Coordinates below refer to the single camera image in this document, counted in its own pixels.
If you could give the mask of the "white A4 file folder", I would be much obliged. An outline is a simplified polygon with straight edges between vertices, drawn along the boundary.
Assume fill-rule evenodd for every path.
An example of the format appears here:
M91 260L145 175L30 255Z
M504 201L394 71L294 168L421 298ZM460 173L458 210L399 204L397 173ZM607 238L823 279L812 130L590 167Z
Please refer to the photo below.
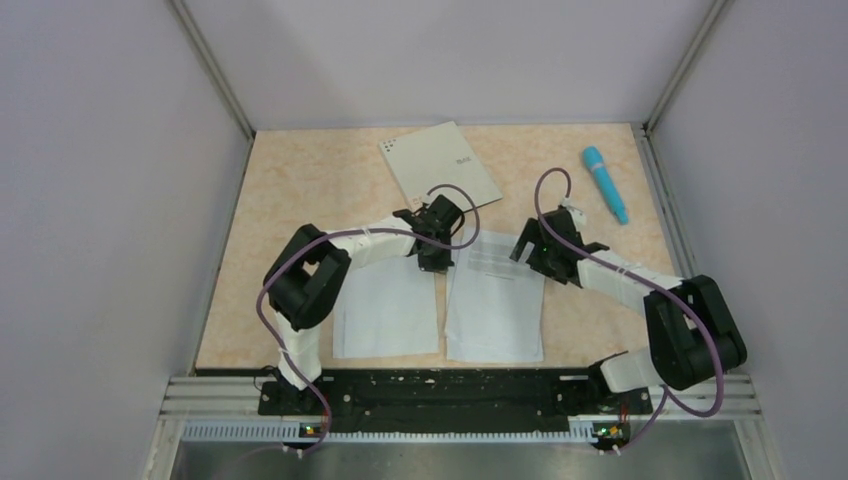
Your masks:
M382 140L378 148L412 210L444 184L461 189L439 189L462 211L499 201L503 193L462 134L459 126L445 122L406 135Z

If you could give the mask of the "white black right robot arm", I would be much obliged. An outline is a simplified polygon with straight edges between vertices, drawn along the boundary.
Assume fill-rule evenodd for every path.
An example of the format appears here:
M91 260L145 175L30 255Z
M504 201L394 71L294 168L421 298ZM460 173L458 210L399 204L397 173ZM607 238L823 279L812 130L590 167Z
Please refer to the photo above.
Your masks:
M592 365L602 391L660 385L682 391L747 361L747 346L714 279L661 274L604 244L586 244L580 215L560 206L528 219L510 258L560 284L605 294L645 320L646 347Z

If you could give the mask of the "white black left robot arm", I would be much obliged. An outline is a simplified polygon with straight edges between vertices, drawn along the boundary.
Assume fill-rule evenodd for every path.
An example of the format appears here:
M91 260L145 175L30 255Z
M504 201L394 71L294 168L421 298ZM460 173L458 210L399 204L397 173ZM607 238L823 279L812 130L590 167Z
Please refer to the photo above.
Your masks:
M277 325L261 316L278 343L286 383L302 391L322 372L320 324L329 316L347 275L394 258L412 257L420 270L445 274L453 266L453 227L464 213L444 195L416 211L393 212L377 222L325 232L299 227L262 280L256 310L267 301Z

